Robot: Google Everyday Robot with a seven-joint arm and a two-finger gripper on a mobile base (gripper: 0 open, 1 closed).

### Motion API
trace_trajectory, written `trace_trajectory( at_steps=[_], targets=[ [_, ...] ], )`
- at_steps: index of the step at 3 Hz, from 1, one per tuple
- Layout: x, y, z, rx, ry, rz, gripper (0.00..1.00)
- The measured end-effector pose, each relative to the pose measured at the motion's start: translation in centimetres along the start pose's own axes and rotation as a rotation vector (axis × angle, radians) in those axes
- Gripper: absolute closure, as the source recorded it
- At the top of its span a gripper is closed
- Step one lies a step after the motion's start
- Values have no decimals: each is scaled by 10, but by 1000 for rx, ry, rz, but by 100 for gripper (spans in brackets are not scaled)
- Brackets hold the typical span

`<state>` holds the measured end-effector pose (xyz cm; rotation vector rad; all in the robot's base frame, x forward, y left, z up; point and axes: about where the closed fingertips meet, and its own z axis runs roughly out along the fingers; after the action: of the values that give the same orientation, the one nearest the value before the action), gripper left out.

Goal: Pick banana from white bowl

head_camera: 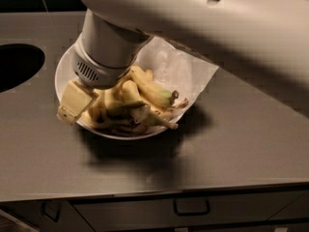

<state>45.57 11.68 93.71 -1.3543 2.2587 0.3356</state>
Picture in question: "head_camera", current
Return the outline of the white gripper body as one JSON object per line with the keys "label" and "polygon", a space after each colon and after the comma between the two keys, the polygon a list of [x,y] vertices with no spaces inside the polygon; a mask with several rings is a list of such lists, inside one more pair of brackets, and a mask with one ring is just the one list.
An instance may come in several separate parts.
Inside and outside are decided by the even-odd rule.
{"label": "white gripper body", "polygon": [[82,83],[108,89],[116,85],[132,64],[132,46],[77,41],[72,47],[71,64]]}

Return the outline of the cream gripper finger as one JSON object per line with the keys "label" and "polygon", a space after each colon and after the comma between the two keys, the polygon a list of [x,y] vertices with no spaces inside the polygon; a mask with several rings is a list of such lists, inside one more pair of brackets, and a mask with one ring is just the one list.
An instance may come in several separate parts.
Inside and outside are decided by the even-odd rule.
{"label": "cream gripper finger", "polygon": [[79,120],[97,100],[98,94],[91,88],[70,80],[62,93],[57,117],[64,123],[72,125]]}

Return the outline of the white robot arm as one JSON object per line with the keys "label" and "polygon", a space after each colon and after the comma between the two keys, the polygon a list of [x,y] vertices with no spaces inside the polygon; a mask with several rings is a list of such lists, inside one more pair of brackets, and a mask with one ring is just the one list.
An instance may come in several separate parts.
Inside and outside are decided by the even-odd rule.
{"label": "white robot arm", "polygon": [[110,88],[152,38],[176,44],[309,116],[309,0],[81,0],[70,67]]}

